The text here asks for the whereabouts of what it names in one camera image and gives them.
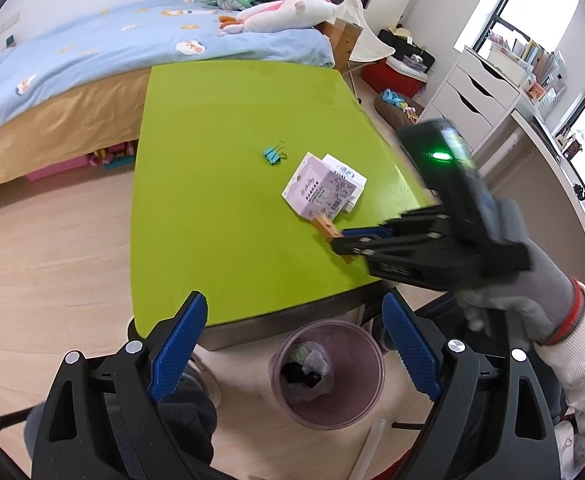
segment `red box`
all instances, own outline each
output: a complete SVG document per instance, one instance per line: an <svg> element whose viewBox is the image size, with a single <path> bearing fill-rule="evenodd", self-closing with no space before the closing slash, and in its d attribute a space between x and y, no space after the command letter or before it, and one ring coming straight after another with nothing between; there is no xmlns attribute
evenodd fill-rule
<svg viewBox="0 0 585 480"><path fill-rule="evenodd" d="M386 63L385 59L363 67L361 77L379 94L386 88L390 88L393 92L410 98L415 97L417 92L425 85L419 79L397 72Z"/></svg>

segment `white paper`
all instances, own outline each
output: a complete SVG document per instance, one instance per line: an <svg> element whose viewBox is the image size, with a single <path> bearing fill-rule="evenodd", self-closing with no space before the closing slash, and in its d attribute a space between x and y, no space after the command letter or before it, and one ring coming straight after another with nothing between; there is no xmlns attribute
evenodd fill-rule
<svg viewBox="0 0 585 480"><path fill-rule="evenodd" d="M366 186L368 179L329 153L326 154L322 162L328 165L328 167L330 167L330 169L333 170L336 174L345 177L348 179L348 181L352 182L357 187L354 193L352 193L352 196L348 198L347 202L343 206L343 211L349 213L352 211L352 209L354 209L357 200L359 200L359 197L363 193L363 188Z"/></svg>

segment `plastic bag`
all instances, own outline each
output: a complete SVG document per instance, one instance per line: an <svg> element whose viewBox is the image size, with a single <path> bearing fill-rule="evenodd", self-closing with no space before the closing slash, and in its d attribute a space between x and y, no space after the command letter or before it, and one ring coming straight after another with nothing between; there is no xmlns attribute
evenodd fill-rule
<svg viewBox="0 0 585 480"><path fill-rule="evenodd" d="M325 349L318 343L313 341L306 341L299 345L295 345L288 351L285 362L293 361L291 355L298 353L300 347L303 346L307 350L307 356L310 357L313 351L318 351L323 356L323 361L327 364L327 371L322 374L321 380L317 383L314 388L309 388L304 383L290 384L282 376L282 393L284 399L288 404L299 404L300 402L308 402L309 400L317 399L320 395L329 394L335 386L335 372L333 370L332 362L330 362L330 356L327 354Z"/></svg>

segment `pink wastebasket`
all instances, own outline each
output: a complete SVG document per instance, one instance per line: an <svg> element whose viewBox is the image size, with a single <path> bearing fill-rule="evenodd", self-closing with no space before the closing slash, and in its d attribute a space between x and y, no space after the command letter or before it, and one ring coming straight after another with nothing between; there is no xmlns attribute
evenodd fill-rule
<svg viewBox="0 0 585 480"><path fill-rule="evenodd" d="M314 341L327 352L335 371L330 393L299 404L288 404L282 392L281 369L289 361L290 348ZM383 357L370 334L338 319L309 323L288 337L270 364L272 393L292 420L313 430L340 430L361 420L373 409L385 378Z"/></svg>

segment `green table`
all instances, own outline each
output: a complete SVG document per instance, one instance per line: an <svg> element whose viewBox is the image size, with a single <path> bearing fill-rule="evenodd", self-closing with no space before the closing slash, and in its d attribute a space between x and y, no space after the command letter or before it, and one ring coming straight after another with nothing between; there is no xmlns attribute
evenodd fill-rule
<svg viewBox="0 0 585 480"><path fill-rule="evenodd" d="M270 166L262 152L280 140L288 158ZM208 300L208 327L226 328L319 300L348 303L356 291L379 294L364 261L346 264L282 199L306 152L331 153L368 178L355 209L336 219L341 229L427 203L335 70L251 60L153 68L130 241L141 336L173 316L191 290ZM247 323L250 338L271 335Z"/></svg>

